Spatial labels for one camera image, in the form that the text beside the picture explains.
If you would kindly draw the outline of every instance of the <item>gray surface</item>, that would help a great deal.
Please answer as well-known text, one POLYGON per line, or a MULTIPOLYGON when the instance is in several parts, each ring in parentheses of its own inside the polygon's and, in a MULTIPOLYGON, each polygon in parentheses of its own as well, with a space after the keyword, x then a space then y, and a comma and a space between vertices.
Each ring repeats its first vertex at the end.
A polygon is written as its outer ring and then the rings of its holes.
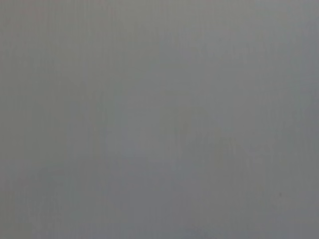
POLYGON ((1 1, 0 238, 318 238, 318 17, 1 1))

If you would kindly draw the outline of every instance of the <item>gray wall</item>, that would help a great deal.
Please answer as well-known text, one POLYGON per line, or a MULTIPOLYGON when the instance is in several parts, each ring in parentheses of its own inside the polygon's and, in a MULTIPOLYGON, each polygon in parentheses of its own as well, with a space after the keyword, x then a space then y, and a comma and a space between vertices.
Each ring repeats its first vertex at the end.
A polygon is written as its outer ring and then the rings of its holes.
POLYGON ((318 237, 318 17, 1 1, 0 238, 318 237))

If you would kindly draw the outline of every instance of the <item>gray background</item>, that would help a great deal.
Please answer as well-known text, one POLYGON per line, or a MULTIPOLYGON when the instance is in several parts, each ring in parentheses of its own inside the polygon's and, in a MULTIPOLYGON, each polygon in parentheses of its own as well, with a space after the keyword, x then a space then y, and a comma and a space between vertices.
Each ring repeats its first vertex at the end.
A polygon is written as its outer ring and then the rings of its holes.
POLYGON ((318 17, 2 0, 0 238, 319 237, 318 17))

